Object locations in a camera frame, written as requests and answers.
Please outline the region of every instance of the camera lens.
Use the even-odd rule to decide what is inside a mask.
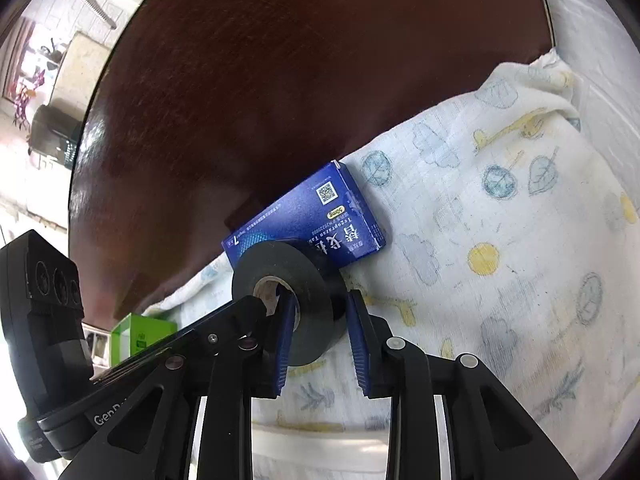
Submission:
[[[36,285],[43,296],[49,293],[49,273],[42,262],[36,264]]]
[[[68,301],[68,290],[66,288],[65,275],[62,274],[60,269],[56,269],[53,273],[53,289],[56,291],[58,301],[61,304],[66,305],[66,302]]]
[[[76,280],[71,280],[71,300],[75,304],[80,303],[80,289],[78,288]]]

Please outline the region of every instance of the bolt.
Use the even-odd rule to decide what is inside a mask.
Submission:
[[[241,350],[253,350],[258,346],[258,342],[253,337],[243,337],[238,342],[238,348]]]
[[[466,368],[475,368],[476,366],[478,366],[478,358],[475,355],[471,354],[464,354],[460,358],[460,362]]]
[[[401,337],[390,337],[386,340],[386,345],[392,350],[402,350],[405,342]]]
[[[181,355],[172,355],[164,362],[164,366],[169,368],[169,370],[178,370],[182,368],[183,364],[184,357],[182,357]]]

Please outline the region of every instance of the box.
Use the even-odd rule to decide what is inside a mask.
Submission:
[[[385,239],[347,167],[332,160],[222,241],[232,267],[253,244],[306,240],[343,267]]]
[[[109,362],[115,366],[177,330],[174,322],[129,314],[111,330]]]

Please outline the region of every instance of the qr code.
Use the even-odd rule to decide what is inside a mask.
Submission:
[[[322,186],[316,189],[316,193],[318,193],[322,205],[328,204],[334,198],[338,198],[338,194],[335,192],[334,185],[331,181],[326,184],[322,184]]]

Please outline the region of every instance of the green box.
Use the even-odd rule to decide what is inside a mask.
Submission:
[[[111,330],[109,362],[115,366],[146,347],[175,333],[174,322],[129,314]]]

